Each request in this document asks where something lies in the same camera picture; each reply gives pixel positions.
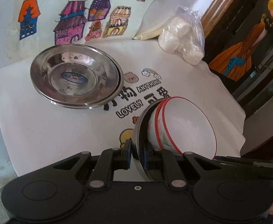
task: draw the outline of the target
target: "red rim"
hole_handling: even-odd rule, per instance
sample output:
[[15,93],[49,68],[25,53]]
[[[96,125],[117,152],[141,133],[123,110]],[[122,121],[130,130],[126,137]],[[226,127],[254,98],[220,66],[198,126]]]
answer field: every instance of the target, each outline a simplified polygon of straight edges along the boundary
[[161,140],[160,140],[160,137],[159,137],[159,134],[158,134],[158,124],[157,124],[157,122],[158,122],[158,114],[159,114],[159,112],[160,112],[162,106],[164,105],[164,103],[165,103],[166,101],[168,101],[168,100],[169,100],[169,99],[166,99],[166,100],[162,101],[162,102],[157,106],[157,110],[156,110],[156,112],[155,112],[155,117],[154,117],[155,135],[156,135],[156,139],[157,139],[158,145],[159,145],[159,147],[160,147],[161,149],[164,149],[164,148],[162,147]]
[[[162,124],[163,124],[164,130],[165,130],[165,132],[166,132],[166,134],[167,134],[167,137],[169,138],[171,144],[173,145],[173,147],[174,147],[181,155],[183,155],[183,153],[179,150],[179,148],[176,146],[176,144],[174,143],[173,139],[171,138],[170,133],[169,133],[169,131],[167,130],[167,126],[166,126],[166,124],[165,124],[165,118],[164,118],[164,110],[165,110],[166,104],[169,102],[170,99],[177,99],[177,98],[179,98],[179,99],[185,99],[185,98],[183,98],[183,97],[172,97],[172,98],[169,98],[168,100],[166,100],[166,101],[164,102],[164,104],[163,104],[164,107],[162,108],[162,115],[161,115],[161,117],[162,117]],[[190,101],[190,100],[188,100],[188,99],[185,99],[185,100],[187,100],[188,102],[191,102],[193,105],[195,105],[195,106],[202,112],[202,114],[206,117],[206,119],[208,120],[208,122],[209,122],[209,124],[210,124],[210,126],[211,126],[211,128],[212,128],[212,130],[213,130],[213,134],[214,134],[214,138],[215,138],[215,154],[214,154],[214,156],[213,156],[212,159],[214,159],[215,156],[216,156],[216,152],[217,152],[217,140],[216,140],[216,135],[215,135],[214,129],[213,129],[213,127],[212,127],[212,125],[211,125],[209,119],[208,119],[207,116],[204,114],[204,112],[203,112],[196,104],[194,104],[192,101]]]

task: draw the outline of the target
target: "stainless steel plate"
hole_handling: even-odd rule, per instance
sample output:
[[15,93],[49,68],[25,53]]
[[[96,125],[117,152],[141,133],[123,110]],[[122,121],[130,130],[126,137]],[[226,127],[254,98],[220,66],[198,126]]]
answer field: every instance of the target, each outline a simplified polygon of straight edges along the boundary
[[30,73],[42,96],[59,105],[73,106],[70,108],[103,105],[119,94],[124,83],[114,59],[96,48],[77,44],[41,52]]

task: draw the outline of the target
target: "wooden door frame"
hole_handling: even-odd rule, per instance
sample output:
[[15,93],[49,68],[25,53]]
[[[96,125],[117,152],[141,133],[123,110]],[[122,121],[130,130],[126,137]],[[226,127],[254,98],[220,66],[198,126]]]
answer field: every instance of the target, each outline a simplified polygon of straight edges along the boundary
[[219,22],[233,1],[234,0],[213,0],[202,17],[205,38],[210,34],[211,30]]

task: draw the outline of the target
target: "oval sticker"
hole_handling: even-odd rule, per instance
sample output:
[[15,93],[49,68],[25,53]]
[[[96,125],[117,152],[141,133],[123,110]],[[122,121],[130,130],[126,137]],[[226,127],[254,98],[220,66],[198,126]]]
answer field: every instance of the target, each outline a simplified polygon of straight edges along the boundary
[[73,73],[73,72],[63,72],[62,77],[66,79],[67,81],[74,82],[74,83],[87,83],[88,78],[84,77],[83,75]]

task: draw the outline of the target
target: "plastic bag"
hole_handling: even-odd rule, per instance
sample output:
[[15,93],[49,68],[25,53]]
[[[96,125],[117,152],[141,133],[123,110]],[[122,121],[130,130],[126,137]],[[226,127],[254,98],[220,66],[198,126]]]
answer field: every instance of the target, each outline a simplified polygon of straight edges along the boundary
[[198,64],[205,54],[200,14],[186,7],[178,7],[158,37],[158,43],[165,52],[176,53],[191,65]]

